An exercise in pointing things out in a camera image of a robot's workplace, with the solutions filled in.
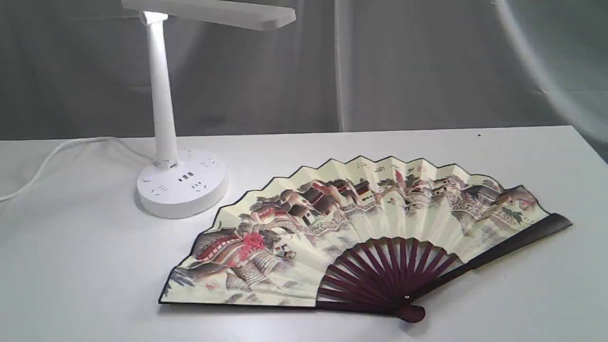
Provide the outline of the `painted paper folding fan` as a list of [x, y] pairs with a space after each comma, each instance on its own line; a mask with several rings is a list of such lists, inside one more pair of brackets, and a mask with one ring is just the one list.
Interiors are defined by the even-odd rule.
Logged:
[[222, 206], [171, 269], [159, 304], [424, 320], [416, 301], [571, 227], [523, 185], [424, 158], [301, 166]]

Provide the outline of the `white desk lamp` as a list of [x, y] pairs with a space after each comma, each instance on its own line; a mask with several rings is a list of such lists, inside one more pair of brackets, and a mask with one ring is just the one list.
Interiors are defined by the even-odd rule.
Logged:
[[139, 200], [156, 217], [195, 216], [226, 195], [229, 177], [214, 153], [178, 149], [164, 22], [174, 16], [268, 32], [295, 22], [297, 15], [291, 7], [228, 0], [123, 0], [122, 6], [139, 11], [149, 56], [155, 158], [137, 178]]

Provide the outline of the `grey backdrop curtain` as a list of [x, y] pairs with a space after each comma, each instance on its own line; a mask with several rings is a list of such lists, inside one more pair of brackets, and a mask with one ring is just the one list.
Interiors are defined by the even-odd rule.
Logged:
[[[572, 125], [607, 158], [605, 0], [268, 0], [272, 32], [170, 17], [182, 136]], [[1, 138], [153, 135], [119, 0], [1, 2]]]

